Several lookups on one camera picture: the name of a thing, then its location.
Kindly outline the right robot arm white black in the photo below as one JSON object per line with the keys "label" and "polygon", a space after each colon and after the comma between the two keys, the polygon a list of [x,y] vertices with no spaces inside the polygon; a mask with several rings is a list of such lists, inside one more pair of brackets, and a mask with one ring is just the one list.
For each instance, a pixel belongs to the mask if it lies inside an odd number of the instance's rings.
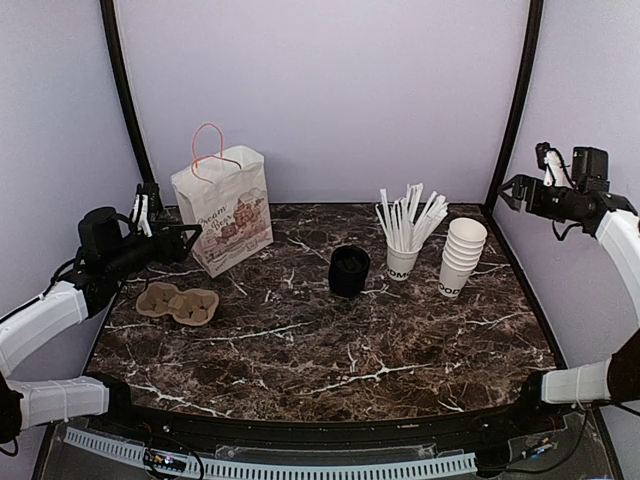
{"label": "right robot arm white black", "polygon": [[521,219],[507,237],[539,297],[566,365],[537,373],[510,413],[521,434],[549,416],[548,404],[620,404],[639,398],[639,213],[610,190],[604,150],[576,147],[570,161],[535,147],[544,173],[517,174],[499,188]]}

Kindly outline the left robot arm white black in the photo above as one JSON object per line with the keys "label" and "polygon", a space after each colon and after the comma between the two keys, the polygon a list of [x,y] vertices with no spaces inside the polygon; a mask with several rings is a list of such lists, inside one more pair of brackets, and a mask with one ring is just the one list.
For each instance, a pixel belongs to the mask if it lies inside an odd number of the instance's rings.
{"label": "left robot arm white black", "polygon": [[141,427],[130,389],[97,374],[36,382],[12,379],[31,354],[67,329],[104,311],[124,281],[148,264],[183,261],[202,233],[198,224],[129,218],[112,207],[87,213],[78,224],[75,257],[53,274],[45,291],[1,319],[1,441],[41,424],[95,415],[120,436]]}

